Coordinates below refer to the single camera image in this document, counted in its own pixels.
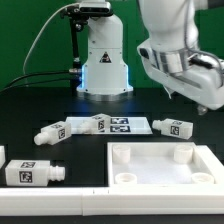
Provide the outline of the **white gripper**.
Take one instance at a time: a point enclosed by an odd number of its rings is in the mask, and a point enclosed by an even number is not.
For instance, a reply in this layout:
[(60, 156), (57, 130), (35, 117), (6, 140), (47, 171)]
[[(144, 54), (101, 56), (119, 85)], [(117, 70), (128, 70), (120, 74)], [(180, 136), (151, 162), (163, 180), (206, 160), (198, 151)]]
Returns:
[(157, 59), (154, 59), (149, 40), (140, 44), (137, 50), (148, 77), (161, 84), (169, 96), (177, 92), (196, 102), (200, 111), (224, 106), (224, 86), (215, 69), (193, 65), (186, 71), (169, 73), (167, 69), (156, 67)]

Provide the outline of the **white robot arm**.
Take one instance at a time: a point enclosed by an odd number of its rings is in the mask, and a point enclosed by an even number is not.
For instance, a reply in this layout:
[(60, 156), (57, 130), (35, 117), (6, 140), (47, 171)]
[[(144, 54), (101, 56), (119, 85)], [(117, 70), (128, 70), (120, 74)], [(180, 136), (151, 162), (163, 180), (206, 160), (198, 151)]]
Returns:
[[(148, 77), (167, 93), (198, 104), (198, 112), (224, 106), (224, 61), (202, 51), (194, 22), (197, 10), (224, 7), (224, 0), (137, 0), (149, 38), (137, 47)], [(87, 17), (88, 59), (82, 66), (78, 95), (113, 101), (133, 91), (122, 58), (123, 24), (106, 0), (82, 0)]]

